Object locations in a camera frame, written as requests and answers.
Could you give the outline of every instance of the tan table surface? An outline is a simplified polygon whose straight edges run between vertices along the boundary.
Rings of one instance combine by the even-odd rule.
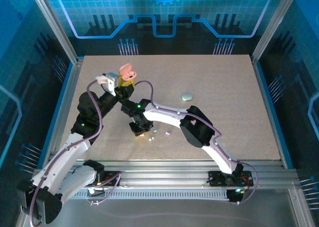
[[[238,159],[280,159],[277,144],[266,113],[256,76],[248,55],[139,55],[85,56],[76,85],[62,141],[65,141],[79,114],[78,99],[86,86],[102,73],[118,72],[132,63],[136,81],[148,80],[155,89],[158,104],[188,108],[197,106],[222,133],[220,142]],[[91,89],[103,94],[99,85]],[[183,93],[193,99],[184,102]],[[148,84],[136,86],[130,100],[150,98]],[[200,148],[191,146],[179,128],[154,122],[153,130],[135,137],[118,103],[104,117],[104,128],[83,159],[94,160],[166,160],[210,159]]]

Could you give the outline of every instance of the glass panel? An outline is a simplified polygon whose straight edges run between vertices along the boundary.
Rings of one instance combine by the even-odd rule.
[[[301,180],[319,177],[318,50],[318,0],[294,0],[260,59],[293,165]],[[318,212],[314,214],[317,224],[318,216]]]
[[[12,226],[16,187],[38,163],[69,59],[34,0],[0,4],[0,223]]]
[[[279,1],[49,0],[80,56],[252,54]]]

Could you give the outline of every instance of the pink object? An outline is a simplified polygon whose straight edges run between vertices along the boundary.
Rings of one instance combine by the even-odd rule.
[[[132,71],[132,68],[132,64],[125,64],[120,68],[120,75],[122,75],[124,81],[132,80],[137,76],[137,74]]]

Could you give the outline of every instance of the blue edge trim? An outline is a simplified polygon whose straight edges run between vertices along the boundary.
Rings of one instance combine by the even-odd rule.
[[[270,101],[271,100],[271,96],[270,96],[270,93],[269,93],[269,90],[268,90],[268,86],[267,86],[267,83],[266,83],[265,76],[263,74],[263,71],[261,69],[261,66],[260,66],[259,62],[257,62],[257,69],[258,69],[258,73],[260,75],[260,79],[261,79],[263,88],[265,90],[265,94],[266,94],[266,97],[267,97],[267,102],[269,103],[271,115],[273,116],[273,119],[274,119],[275,128],[276,128],[276,131],[278,133],[278,137],[279,137],[279,141],[281,143],[283,154],[285,156],[285,160],[286,160],[286,163],[287,163],[287,168],[288,169],[293,169],[294,168],[293,167],[293,163],[291,161],[290,154],[289,154],[289,151],[288,151],[285,139],[284,139],[284,135],[283,135],[283,132],[281,130],[281,127],[280,127],[280,124],[279,124],[279,121],[278,121],[278,118],[277,118],[277,114],[276,114],[276,111],[275,111],[274,104]]]
[[[50,140],[51,140],[51,137],[52,137],[53,129],[54,129],[54,126],[55,126],[55,123],[56,123],[56,119],[58,117],[58,113],[59,113],[60,108],[61,108],[62,99],[63,99],[64,93],[65,93],[65,90],[66,90],[66,86],[67,86],[67,84],[69,82],[69,78],[70,78],[70,74],[71,74],[72,69],[73,69],[73,64],[70,63],[69,68],[68,68],[68,72],[66,73],[66,76],[65,76],[65,79],[64,79],[64,83],[62,85],[62,89],[61,89],[61,92],[60,92],[60,95],[59,95],[58,102],[56,104],[56,107],[55,107],[55,110],[54,110],[54,113],[53,113],[52,121],[51,121],[49,130],[48,130],[48,133],[46,135],[46,139],[45,139],[45,142],[44,142],[44,145],[43,145],[41,156],[40,156],[40,159],[39,159],[39,162],[38,162],[38,165],[37,165],[38,169],[42,169],[43,168],[45,156],[46,156],[46,153],[47,153],[48,148],[49,148],[49,143],[50,143]]]
[[[60,96],[59,96],[59,99],[58,99],[58,102],[56,104],[56,108],[55,108],[55,111],[54,111],[54,114],[53,114],[53,117],[52,117],[51,125],[50,125],[50,128],[49,128],[48,134],[46,136],[45,142],[44,142],[44,146],[43,146],[43,150],[42,150],[42,153],[41,153],[41,156],[40,156],[40,160],[38,162],[38,166],[37,167],[39,169],[43,168],[46,152],[48,151],[48,148],[49,148],[49,143],[50,143],[50,140],[51,140],[51,137],[52,137],[53,128],[55,126],[56,119],[57,119],[58,113],[59,113],[60,108],[61,108],[62,99],[63,99],[64,93],[65,93],[65,90],[66,90],[66,85],[67,85],[67,83],[69,81],[69,78],[70,78],[70,74],[71,74],[72,68],[73,68],[73,64],[70,63],[69,68],[68,68],[68,72],[67,72],[67,74],[65,76],[65,81],[63,83],[63,86],[62,86],[62,89],[61,89],[61,93],[60,93]],[[257,68],[258,68],[258,72],[259,72],[259,75],[260,75],[260,78],[261,78],[262,85],[264,87],[264,90],[265,90],[265,93],[266,93],[266,96],[267,96],[267,101],[271,100],[271,96],[270,96],[270,93],[269,93],[268,88],[267,88],[266,79],[265,79],[265,76],[263,74],[263,71],[261,69],[261,66],[260,66],[259,62],[257,62]],[[287,145],[286,145],[286,142],[285,142],[285,139],[284,139],[284,135],[283,135],[283,132],[282,132],[282,130],[280,128],[280,124],[279,124],[279,121],[278,121],[278,118],[277,118],[277,115],[276,115],[275,107],[274,107],[272,102],[269,102],[269,107],[270,107],[271,115],[274,118],[275,128],[276,128],[276,131],[278,133],[279,141],[280,141],[282,149],[283,149],[283,154],[285,156],[287,167],[288,167],[288,169],[293,169],[294,168],[293,167],[293,163],[291,161],[290,154],[288,152],[288,148],[287,148]]]

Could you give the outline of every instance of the wooden board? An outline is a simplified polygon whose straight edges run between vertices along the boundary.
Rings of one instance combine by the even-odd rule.
[[[63,134],[66,140],[78,115],[80,95],[87,85],[102,73],[118,72],[132,63],[136,81],[148,80],[155,89],[155,102],[175,108],[197,106],[222,133],[219,139],[227,151],[238,159],[279,159],[277,144],[266,113],[256,76],[248,55],[140,55],[86,56],[72,100]],[[103,94],[99,85],[91,89]],[[182,94],[190,92],[193,100],[184,102]],[[131,100],[149,99],[148,84],[136,86]],[[104,118],[104,129],[85,153],[83,159],[210,159],[199,148],[191,146],[179,128],[154,122],[158,129],[144,137],[130,130],[131,118],[116,104]]]

